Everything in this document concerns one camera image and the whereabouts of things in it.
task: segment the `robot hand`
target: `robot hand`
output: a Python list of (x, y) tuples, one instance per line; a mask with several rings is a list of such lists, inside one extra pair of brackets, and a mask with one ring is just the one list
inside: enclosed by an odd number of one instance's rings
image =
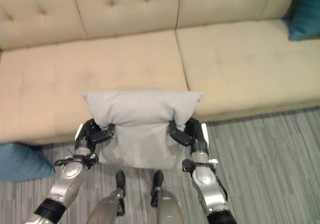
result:
[(168, 132), (178, 143), (191, 147), (191, 159), (183, 161), (182, 170), (190, 173), (192, 184), (197, 190), (208, 222), (210, 224), (236, 224), (227, 205), (227, 191), (216, 177), (218, 161), (209, 158), (207, 126), (190, 118), (185, 124), (184, 132), (177, 129), (174, 121), (170, 122)]
[(54, 183), (48, 197), (30, 215), (25, 224), (56, 224), (66, 209), (77, 198), (82, 183), (87, 179), (88, 170), (99, 162), (95, 153), (96, 144), (113, 137), (114, 125), (102, 130), (93, 119), (80, 124), (75, 136), (74, 154), (54, 163), (64, 165), (61, 177)]

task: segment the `sofa seam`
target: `sofa seam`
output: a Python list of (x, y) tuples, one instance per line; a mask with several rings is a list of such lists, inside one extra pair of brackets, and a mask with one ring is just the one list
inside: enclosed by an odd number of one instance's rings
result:
[(261, 20), (261, 17), (262, 17), (262, 15), (264, 14), (265, 9), (267, 8), (269, 1), (270, 1), (270, 0), (266, 0), (266, 3), (265, 3), (265, 5), (264, 5), (264, 7), (263, 7), (263, 9), (262, 9), (262, 11), (261, 11), (261, 14), (260, 14), (259, 17), (258, 17), (258, 20)]
[(83, 20), (83, 18), (82, 18), (82, 16), (81, 16), (80, 9), (79, 9), (79, 6), (78, 6), (78, 2), (77, 2), (77, 0), (74, 0), (74, 1), (75, 1), (76, 8), (77, 8), (77, 10), (78, 10), (78, 14), (79, 14), (79, 17), (80, 17), (80, 21), (81, 21), (83, 30), (84, 30), (84, 32), (85, 32), (85, 33), (84, 33), (84, 34), (85, 34), (85, 38), (88, 40), (89, 37), (88, 37), (87, 31), (86, 31), (86, 28), (85, 28), (85, 26), (84, 26), (84, 20)]
[(186, 71), (185, 71), (185, 66), (184, 66), (184, 59), (183, 59), (183, 57), (182, 57), (182, 52), (181, 52), (181, 48), (180, 48), (180, 45), (179, 45), (179, 40), (178, 40), (178, 36), (177, 36), (177, 29), (174, 29), (174, 36), (175, 36), (175, 40), (176, 40), (176, 44), (177, 44), (177, 46), (178, 46), (178, 50), (179, 50), (179, 54), (180, 54), (180, 60), (181, 60), (181, 64), (182, 64), (182, 70), (183, 70), (183, 74), (184, 74), (184, 80), (185, 80), (185, 84), (186, 84), (186, 86), (187, 86), (187, 89), (188, 89), (188, 91), (191, 91), (190, 90), (190, 86), (189, 86), (189, 84), (188, 84), (188, 79), (187, 79), (187, 75), (186, 75)]
[(177, 28), (177, 25), (178, 25), (178, 19), (179, 19), (179, 11), (180, 11), (180, 1), (181, 0), (178, 0), (178, 10), (177, 10), (177, 12), (176, 12), (176, 20), (175, 20), (175, 26), (174, 26), (174, 28), (176, 29)]

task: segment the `carpet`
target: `carpet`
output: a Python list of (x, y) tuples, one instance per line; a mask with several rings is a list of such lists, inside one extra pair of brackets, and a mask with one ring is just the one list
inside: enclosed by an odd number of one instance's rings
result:
[[(209, 151), (229, 193), (238, 224), (320, 224), (320, 108), (208, 123)], [(73, 143), (45, 146), (53, 163)], [(97, 165), (60, 224), (85, 224), (97, 202), (115, 187), (117, 170), (127, 181), (126, 214), (117, 224), (156, 223), (150, 206), (153, 170)], [(0, 224), (20, 224), (43, 201), (52, 178), (0, 183)], [(207, 224), (189, 174), (165, 171), (164, 187), (181, 202), (186, 224)]]

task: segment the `gray pillow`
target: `gray pillow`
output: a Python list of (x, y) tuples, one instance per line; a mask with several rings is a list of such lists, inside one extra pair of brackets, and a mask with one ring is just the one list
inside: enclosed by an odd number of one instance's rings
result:
[(167, 134), (180, 129), (203, 94), (192, 91), (106, 91), (82, 94), (101, 128), (113, 123), (116, 136), (101, 147), (100, 162), (136, 168), (181, 168), (186, 148)]

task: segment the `black joint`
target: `black joint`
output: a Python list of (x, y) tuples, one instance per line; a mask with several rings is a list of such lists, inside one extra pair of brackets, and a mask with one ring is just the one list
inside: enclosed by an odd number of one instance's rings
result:
[(207, 216), (209, 224), (237, 224), (229, 210), (213, 212)]
[(116, 188), (122, 189), (122, 196), (126, 196), (126, 176), (123, 171), (117, 171), (115, 175)]
[(126, 210), (125, 210), (125, 201), (123, 198), (120, 198), (119, 199), (119, 203), (118, 203), (118, 209), (117, 209), (117, 212), (116, 212), (116, 215), (117, 216), (124, 216), (126, 213)]
[(185, 147), (188, 147), (193, 143), (193, 139), (187, 133), (177, 128), (174, 120), (169, 122), (168, 132), (173, 140)]
[(45, 199), (34, 214), (50, 220), (53, 224), (57, 224), (65, 211), (66, 207), (64, 205), (51, 199)]

